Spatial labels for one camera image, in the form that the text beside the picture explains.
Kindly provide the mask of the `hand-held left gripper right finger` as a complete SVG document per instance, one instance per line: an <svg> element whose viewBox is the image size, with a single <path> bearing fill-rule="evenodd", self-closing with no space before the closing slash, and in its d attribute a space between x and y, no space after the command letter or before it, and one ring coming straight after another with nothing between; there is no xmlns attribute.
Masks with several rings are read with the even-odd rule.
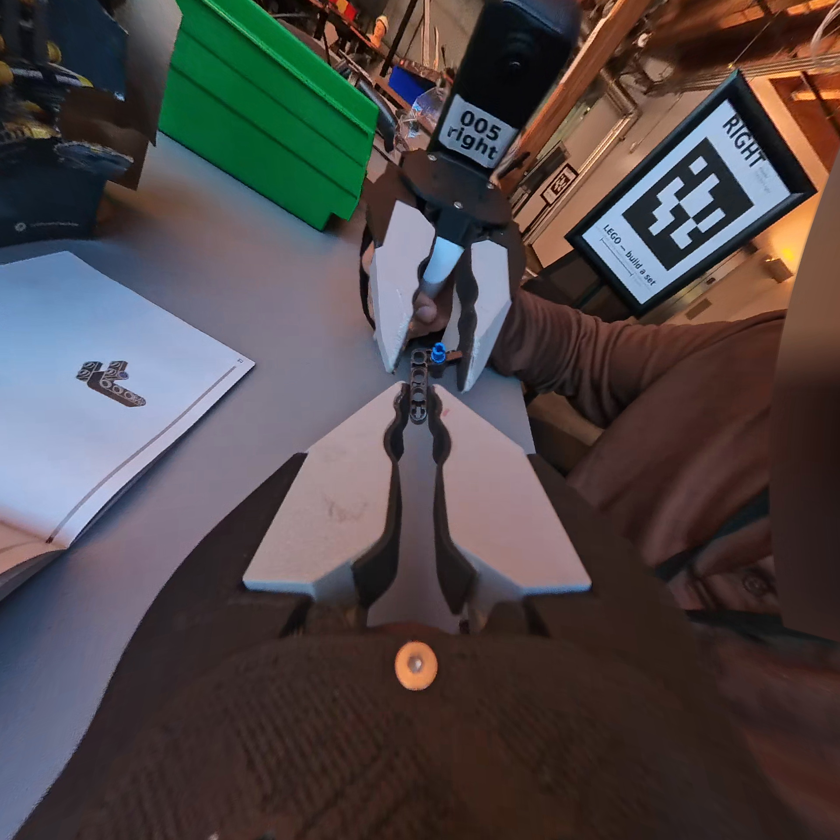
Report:
<svg viewBox="0 0 840 840"><path fill-rule="evenodd" d="M529 456L441 385L428 396L437 580L449 611L588 592L587 573Z"/></svg>

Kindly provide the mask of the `white instruction booklet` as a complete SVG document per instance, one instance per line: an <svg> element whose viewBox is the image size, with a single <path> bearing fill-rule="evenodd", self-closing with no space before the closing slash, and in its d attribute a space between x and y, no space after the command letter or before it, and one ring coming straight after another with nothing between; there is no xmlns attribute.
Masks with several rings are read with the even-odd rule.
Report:
<svg viewBox="0 0 840 840"><path fill-rule="evenodd" d="M1 597L255 366L62 251L1 269Z"/></svg>

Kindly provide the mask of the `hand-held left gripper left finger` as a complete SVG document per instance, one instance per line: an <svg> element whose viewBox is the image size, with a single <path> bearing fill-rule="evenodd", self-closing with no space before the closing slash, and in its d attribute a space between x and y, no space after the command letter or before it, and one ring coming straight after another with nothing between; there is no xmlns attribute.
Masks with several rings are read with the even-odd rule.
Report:
<svg viewBox="0 0 840 840"><path fill-rule="evenodd" d="M309 448L244 573L248 590L363 609L382 597L398 565L404 429L398 382Z"/></svg>

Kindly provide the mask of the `dark blue lego box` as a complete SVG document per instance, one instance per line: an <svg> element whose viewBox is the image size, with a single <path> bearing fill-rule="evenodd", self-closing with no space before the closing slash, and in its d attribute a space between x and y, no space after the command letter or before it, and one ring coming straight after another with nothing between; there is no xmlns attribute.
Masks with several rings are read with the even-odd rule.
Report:
<svg viewBox="0 0 840 840"><path fill-rule="evenodd" d="M121 2L2 1L2 246L85 238L133 162L104 138L127 90Z"/></svg>

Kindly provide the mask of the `clear plastic bag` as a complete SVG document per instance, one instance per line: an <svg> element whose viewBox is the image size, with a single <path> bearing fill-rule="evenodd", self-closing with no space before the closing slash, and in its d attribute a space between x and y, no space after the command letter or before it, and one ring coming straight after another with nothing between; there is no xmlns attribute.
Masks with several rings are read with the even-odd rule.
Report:
<svg viewBox="0 0 840 840"><path fill-rule="evenodd" d="M434 134L448 94L446 87L431 87L422 92L401 115L398 131L407 148L417 146L422 136L430 138Z"/></svg>

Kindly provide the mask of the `person in brown sleeve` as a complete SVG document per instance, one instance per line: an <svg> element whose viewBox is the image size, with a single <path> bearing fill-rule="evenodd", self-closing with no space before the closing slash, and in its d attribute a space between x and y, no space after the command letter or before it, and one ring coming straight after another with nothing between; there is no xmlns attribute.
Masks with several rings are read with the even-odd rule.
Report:
<svg viewBox="0 0 840 840"><path fill-rule="evenodd" d="M770 515L735 520L770 483L773 380L659 381L568 472L692 621L735 722L809 838L838 838L838 643L781 622Z"/></svg>

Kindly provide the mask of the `green plastic bin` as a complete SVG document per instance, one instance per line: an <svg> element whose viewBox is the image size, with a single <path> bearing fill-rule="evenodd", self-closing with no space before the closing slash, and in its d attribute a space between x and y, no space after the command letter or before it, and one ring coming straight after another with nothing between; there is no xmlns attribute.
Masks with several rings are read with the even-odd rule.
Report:
<svg viewBox="0 0 840 840"><path fill-rule="evenodd" d="M250 1L179 1L159 130L303 222L350 220L375 104Z"/></svg>

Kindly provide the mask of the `black framed marker sign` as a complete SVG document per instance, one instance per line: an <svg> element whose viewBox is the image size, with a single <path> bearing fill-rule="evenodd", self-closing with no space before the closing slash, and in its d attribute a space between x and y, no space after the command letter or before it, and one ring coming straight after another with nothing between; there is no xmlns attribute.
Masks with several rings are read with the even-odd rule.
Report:
<svg viewBox="0 0 840 840"><path fill-rule="evenodd" d="M639 317L815 194L734 70L566 239Z"/></svg>

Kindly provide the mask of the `person's right hand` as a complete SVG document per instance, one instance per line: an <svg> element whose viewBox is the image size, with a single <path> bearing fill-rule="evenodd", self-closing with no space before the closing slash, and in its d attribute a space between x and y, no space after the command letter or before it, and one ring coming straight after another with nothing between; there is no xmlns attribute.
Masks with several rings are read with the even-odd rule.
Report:
<svg viewBox="0 0 840 840"><path fill-rule="evenodd" d="M445 331L452 315L454 292L454 285L448 283L434 298L423 291L417 293L407 333L408 340L419 340L432 333Z"/></svg>

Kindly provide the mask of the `black lego beam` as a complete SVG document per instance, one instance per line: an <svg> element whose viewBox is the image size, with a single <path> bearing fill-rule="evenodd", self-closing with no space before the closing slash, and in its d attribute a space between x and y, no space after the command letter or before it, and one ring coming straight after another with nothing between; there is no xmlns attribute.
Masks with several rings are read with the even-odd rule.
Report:
<svg viewBox="0 0 840 840"><path fill-rule="evenodd" d="M427 420L429 351L427 349L413 350L410 361L409 417L413 424L422 425Z"/></svg>

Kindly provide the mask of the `small framed marker sign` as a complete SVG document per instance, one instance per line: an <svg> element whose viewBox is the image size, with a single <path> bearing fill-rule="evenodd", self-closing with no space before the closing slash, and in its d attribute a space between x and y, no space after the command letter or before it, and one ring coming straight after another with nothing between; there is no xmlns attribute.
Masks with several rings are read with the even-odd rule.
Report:
<svg viewBox="0 0 840 840"><path fill-rule="evenodd" d="M564 162L544 184L541 198L548 206L554 205L571 189L578 177L578 171L569 162Z"/></svg>

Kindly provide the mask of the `blue plastic bin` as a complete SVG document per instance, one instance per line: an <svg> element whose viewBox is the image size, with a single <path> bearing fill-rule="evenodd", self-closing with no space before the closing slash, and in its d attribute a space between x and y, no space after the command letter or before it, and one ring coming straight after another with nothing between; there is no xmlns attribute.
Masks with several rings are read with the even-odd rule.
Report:
<svg viewBox="0 0 840 840"><path fill-rule="evenodd" d="M403 66L393 65L387 84L395 94L402 98L410 108L426 91L436 86L436 82L419 76Z"/></svg>

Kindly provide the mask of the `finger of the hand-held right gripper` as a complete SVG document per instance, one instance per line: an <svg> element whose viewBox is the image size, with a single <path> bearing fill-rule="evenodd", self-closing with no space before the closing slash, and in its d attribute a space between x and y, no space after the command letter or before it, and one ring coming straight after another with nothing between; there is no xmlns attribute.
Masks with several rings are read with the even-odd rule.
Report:
<svg viewBox="0 0 840 840"><path fill-rule="evenodd" d="M485 370L511 308L508 251L490 239L474 243L455 268L453 349L456 381L468 392Z"/></svg>
<svg viewBox="0 0 840 840"><path fill-rule="evenodd" d="M370 286L374 337L385 371L395 372L415 313L415 297L424 278L422 264L431 256L434 226L416 207L393 205L382 243L374 249Z"/></svg>

